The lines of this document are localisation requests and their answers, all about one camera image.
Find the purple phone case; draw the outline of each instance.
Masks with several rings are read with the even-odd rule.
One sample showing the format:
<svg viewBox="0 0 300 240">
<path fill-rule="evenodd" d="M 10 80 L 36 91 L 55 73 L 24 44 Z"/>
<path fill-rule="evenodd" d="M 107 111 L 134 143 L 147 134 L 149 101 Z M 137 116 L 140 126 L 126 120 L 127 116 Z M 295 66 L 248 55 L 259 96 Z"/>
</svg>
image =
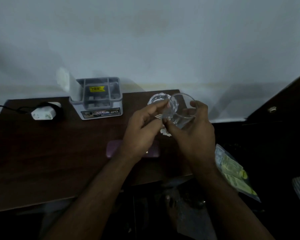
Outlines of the purple phone case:
<svg viewBox="0 0 300 240">
<path fill-rule="evenodd" d="M 107 158 L 113 157 L 114 153 L 121 145 L 122 140 L 111 140 L 107 144 L 106 155 Z M 143 157 L 159 157 L 160 156 L 160 147 L 159 142 L 154 140 L 151 147 L 148 149 L 147 153 Z"/>
</svg>

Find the gray plastic organizer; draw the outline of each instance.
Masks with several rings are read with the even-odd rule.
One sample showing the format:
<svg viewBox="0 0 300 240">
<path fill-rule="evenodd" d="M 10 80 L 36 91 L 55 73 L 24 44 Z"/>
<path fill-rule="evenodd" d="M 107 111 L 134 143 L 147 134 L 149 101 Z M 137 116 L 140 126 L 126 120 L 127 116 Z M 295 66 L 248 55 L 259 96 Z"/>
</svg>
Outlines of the gray plastic organizer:
<svg viewBox="0 0 300 240">
<path fill-rule="evenodd" d="M 100 119 L 123 114 L 122 91 L 118 77 L 77 79 L 83 88 L 81 101 L 69 102 L 82 120 Z"/>
</svg>

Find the white wall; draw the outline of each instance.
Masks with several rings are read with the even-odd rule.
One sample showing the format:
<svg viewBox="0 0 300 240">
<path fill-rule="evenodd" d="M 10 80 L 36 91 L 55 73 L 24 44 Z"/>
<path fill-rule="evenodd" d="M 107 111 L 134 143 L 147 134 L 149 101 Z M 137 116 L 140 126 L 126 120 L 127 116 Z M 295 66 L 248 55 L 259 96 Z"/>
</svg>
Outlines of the white wall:
<svg viewBox="0 0 300 240">
<path fill-rule="evenodd" d="M 300 0 L 0 0 L 0 104 L 65 95 L 59 66 L 242 120 L 300 76 Z"/>
</svg>

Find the white charger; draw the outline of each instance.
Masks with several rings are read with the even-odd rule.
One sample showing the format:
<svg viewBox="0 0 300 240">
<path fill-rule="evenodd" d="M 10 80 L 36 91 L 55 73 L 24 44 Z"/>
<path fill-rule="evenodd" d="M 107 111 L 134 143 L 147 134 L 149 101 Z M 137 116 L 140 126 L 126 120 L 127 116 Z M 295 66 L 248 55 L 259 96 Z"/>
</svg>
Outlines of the white charger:
<svg viewBox="0 0 300 240">
<path fill-rule="evenodd" d="M 61 108 L 59 102 L 49 102 L 50 104 L 57 105 Z M 41 108 L 36 108 L 31 112 L 31 116 L 34 120 L 52 120 L 56 116 L 56 111 L 50 106 L 44 106 Z"/>
</svg>

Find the brown table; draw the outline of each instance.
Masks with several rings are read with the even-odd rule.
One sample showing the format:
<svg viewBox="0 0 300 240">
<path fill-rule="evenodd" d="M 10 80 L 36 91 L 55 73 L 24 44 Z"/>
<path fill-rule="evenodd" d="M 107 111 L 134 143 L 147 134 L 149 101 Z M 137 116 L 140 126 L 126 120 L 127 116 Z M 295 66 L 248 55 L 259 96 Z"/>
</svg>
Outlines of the brown table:
<svg viewBox="0 0 300 240">
<path fill-rule="evenodd" d="M 82 121 L 68 97 L 8 100 L 6 106 L 60 102 L 61 121 L 35 121 L 28 114 L 0 113 L 0 211 L 76 197 L 108 162 L 108 141 L 122 139 L 129 118 L 162 91 L 123 94 L 123 115 Z M 163 91 L 174 94 L 179 90 Z M 161 156 L 142 159 L 124 187 L 191 174 L 173 138 L 158 134 Z"/>
</svg>

